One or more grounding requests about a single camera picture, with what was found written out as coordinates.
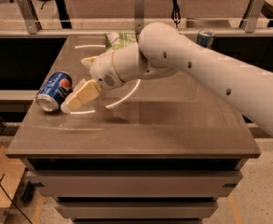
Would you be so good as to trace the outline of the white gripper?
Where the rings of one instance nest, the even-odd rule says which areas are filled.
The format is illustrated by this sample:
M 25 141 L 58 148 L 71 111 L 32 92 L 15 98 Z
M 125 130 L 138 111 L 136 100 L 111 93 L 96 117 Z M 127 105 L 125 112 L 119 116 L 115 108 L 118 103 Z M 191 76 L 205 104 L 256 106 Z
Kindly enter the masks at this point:
M 100 96 L 102 88 L 112 90 L 125 84 L 116 70 L 114 54 L 113 50 L 109 50 L 99 56 L 86 57 L 81 60 L 81 63 L 89 69 L 93 79 L 82 79 L 78 82 L 73 91 L 61 104 L 63 113 L 76 111 L 83 105 L 96 99 Z

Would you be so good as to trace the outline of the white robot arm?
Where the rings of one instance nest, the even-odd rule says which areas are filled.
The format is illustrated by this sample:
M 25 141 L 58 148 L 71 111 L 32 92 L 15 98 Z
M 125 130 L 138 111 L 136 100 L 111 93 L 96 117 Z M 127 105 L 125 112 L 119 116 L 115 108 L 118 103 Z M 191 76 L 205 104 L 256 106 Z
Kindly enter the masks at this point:
M 133 79 L 184 72 L 273 137 L 273 73 L 192 42 L 168 24 L 145 26 L 137 42 L 82 60 L 91 80 L 81 80 L 61 104 L 70 113 L 101 91 Z

